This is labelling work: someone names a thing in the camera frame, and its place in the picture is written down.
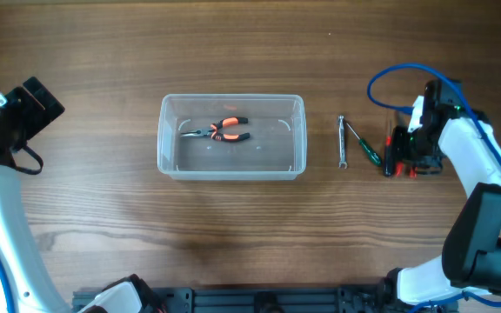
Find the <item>clear plastic container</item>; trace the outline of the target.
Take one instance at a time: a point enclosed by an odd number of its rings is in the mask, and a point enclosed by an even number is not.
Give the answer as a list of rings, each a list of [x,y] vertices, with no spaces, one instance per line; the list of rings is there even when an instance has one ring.
[[[157,167],[176,180],[283,181],[304,173],[304,100],[276,94],[169,94]]]

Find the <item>orange black long-nose pliers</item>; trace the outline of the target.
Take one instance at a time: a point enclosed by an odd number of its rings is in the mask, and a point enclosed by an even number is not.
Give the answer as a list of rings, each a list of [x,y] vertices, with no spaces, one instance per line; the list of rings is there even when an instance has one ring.
[[[227,117],[216,123],[212,123],[208,128],[183,132],[180,134],[180,137],[209,137],[219,142],[238,143],[250,139],[251,134],[248,132],[238,135],[224,134],[222,129],[239,124],[247,124],[248,122],[249,120],[246,117]]]

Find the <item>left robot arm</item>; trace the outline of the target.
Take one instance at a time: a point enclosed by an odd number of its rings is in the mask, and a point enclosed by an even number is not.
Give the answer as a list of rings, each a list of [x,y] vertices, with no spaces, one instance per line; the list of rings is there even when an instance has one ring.
[[[70,312],[39,254],[21,200],[20,175],[37,175],[15,163],[24,150],[40,162],[27,142],[64,111],[35,78],[8,95],[0,90],[0,312]]]

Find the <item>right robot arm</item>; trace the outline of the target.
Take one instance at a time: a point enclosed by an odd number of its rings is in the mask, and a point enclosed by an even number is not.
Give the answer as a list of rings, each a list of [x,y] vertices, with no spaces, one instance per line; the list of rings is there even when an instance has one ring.
[[[394,269],[377,287],[380,312],[451,312],[459,299],[492,305],[501,296],[501,149],[484,112],[469,114],[461,84],[429,81],[385,145],[385,168],[411,176],[435,175],[449,159],[467,200],[440,256]]]

